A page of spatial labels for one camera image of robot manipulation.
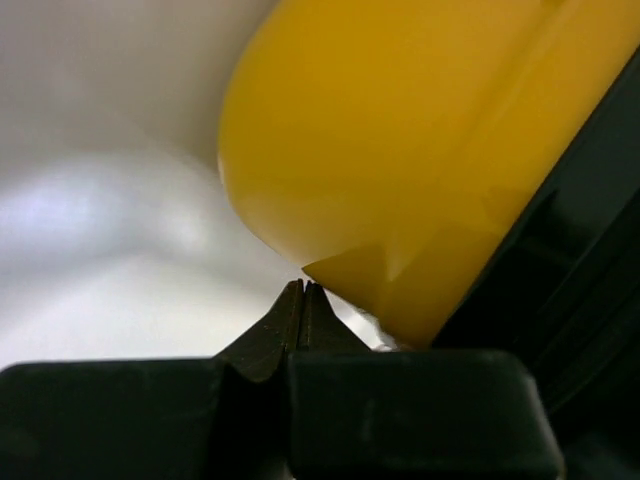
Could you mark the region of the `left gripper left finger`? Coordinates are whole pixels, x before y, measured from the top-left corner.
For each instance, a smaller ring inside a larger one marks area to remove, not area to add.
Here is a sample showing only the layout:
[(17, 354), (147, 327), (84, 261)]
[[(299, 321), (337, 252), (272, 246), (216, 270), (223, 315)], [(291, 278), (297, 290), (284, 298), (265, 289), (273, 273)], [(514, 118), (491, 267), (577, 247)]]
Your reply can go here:
[(1, 373), (5, 479), (285, 479), (279, 372), (303, 284), (209, 358), (22, 363)]

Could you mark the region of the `yellow suitcase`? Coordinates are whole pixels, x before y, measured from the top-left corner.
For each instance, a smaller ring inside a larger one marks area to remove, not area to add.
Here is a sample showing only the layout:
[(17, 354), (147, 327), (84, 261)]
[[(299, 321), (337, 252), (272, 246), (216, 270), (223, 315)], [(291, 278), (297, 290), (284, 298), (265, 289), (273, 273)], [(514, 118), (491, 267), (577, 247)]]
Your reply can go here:
[(267, 245), (414, 348), (517, 355), (549, 408), (639, 383), (639, 5), (282, 1), (219, 166)]

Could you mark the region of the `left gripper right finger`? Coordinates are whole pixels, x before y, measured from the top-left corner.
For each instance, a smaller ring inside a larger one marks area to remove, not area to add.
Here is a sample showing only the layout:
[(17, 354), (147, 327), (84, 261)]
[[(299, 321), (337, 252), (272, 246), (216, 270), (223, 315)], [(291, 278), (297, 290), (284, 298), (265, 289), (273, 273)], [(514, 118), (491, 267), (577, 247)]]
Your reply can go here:
[(491, 350), (376, 353), (308, 283), (287, 360), (298, 479), (561, 479), (535, 381)]

